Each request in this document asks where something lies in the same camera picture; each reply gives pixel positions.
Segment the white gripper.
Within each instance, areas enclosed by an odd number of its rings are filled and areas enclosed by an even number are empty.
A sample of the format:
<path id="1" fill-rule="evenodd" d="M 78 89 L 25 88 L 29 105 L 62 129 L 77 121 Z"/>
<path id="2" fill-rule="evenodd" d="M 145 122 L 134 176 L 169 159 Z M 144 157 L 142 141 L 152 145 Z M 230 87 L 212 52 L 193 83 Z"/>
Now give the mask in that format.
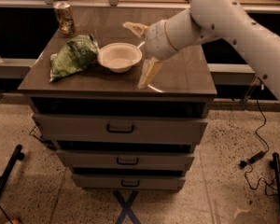
<path id="1" fill-rule="evenodd" d="M 123 23 L 123 27 L 133 32 L 138 37 L 145 37 L 145 45 L 148 53 L 154 57 L 145 59 L 142 73 L 138 81 L 138 88 L 145 88 L 153 78 L 160 72 L 163 61 L 177 54 L 177 49 L 171 44 L 166 33 L 166 20 L 151 24 L 149 27 L 142 23 Z"/>

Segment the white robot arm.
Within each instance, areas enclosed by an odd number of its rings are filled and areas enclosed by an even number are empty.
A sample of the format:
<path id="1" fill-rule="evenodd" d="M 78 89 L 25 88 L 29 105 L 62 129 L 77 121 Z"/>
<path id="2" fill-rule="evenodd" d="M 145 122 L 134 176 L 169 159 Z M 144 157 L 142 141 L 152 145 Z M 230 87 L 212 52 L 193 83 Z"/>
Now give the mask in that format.
<path id="1" fill-rule="evenodd" d="M 123 27 L 145 39 L 151 56 L 145 61 L 140 89 L 180 50 L 222 38 L 280 102 L 280 36 L 248 16 L 237 0 L 191 0 L 189 8 L 167 20 L 149 26 L 126 21 Z"/>

